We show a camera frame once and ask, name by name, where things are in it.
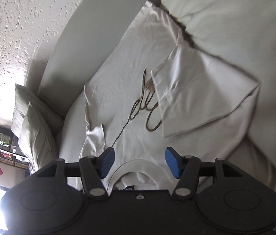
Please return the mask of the white t-shirt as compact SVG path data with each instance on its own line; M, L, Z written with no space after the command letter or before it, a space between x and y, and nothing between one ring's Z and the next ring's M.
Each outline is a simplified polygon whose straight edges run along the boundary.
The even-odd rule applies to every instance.
M181 27L146 2L84 86L87 137L81 156L112 147L108 192L172 190L165 150L202 161L228 157L250 124L259 84L190 47Z

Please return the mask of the front grey throw pillow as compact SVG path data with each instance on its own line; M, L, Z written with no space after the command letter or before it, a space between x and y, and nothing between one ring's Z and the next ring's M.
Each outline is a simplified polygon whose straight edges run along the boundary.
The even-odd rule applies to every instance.
M55 139L39 111L28 106L24 117L19 147L29 160L29 172L33 174L58 158Z

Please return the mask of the grey throw pillow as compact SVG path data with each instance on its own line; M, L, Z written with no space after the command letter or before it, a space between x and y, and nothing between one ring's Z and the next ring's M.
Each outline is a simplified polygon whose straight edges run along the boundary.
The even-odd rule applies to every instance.
M29 160L29 172L33 174L58 158L55 139L39 111L28 106L24 117L19 147Z
M20 137L22 124L29 105L32 105L34 109L41 113L53 135L57 135L63 126L63 119L43 103L32 91L22 85L15 85L14 103L11 131L17 138Z

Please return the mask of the rear grey throw pillow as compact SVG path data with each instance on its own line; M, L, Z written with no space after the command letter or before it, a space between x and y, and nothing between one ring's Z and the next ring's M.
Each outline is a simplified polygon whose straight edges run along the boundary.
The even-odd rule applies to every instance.
M43 103L32 91L22 85L15 85L14 103L11 131L17 138L20 137L22 124L29 105L32 105L34 109L41 113L53 135L57 135L63 126L63 119Z

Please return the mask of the grey sofa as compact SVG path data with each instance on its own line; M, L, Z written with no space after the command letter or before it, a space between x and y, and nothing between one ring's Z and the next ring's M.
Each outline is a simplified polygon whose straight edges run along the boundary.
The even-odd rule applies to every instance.
M67 162L83 158L81 152L87 137L84 86L148 1L162 8L159 0L83 0L64 28L37 94L64 121L57 135L53 135L58 158ZM246 134L225 159L276 189L276 167Z

